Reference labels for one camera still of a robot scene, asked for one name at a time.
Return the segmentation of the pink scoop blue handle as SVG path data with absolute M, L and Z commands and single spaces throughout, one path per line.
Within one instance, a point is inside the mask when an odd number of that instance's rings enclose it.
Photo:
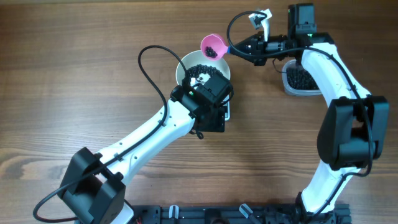
M 210 34 L 203 38 L 200 44 L 202 54 L 209 60 L 215 61 L 230 53 L 224 38 L 219 34 Z

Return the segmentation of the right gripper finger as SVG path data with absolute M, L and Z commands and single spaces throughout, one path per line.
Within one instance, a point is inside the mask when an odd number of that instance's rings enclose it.
M 235 48 L 242 52 L 255 52 L 258 51 L 258 35 L 254 34 L 237 44 L 234 44 Z
M 248 62 L 254 62 L 256 60 L 255 56 L 253 56 L 253 55 L 251 55 L 249 53 L 240 52 L 240 51 L 234 50 L 234 49 L 231 50 L 231 54 L 235 55 L 235 56 L 237 56 L 239 58 L 245 59 Z

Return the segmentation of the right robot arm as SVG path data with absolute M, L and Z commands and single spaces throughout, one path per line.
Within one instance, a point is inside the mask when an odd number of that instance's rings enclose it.
M 272 37 L 264 31 L 250 44 L 230 44 L 229 53 L 259 65 L 293 57 L 311 74 L 328 110 L 317 136 L 320 163 L 297 197 L 297 218 L 305 223 L 329 218 L 349 180 L 369 175 L 373 160 L 380 157 L 388 101 L 373 96 L 352 76 L 331 36 L 317 31 L 311 3 L 289 6 L 287 35 Z

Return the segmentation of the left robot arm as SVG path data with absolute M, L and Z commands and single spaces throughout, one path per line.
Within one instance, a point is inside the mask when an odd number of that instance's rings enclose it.
M 76 152 L 58 197 L 81 223 L 127 223 L 134 216 L 125 199 L 127 185 L 147 162 L 178 138 L 224 132 L 224 105 L 230 79 L 212 75 L 205 83 L 176 86 L 167 104 L 119 142 L 92 153 Z

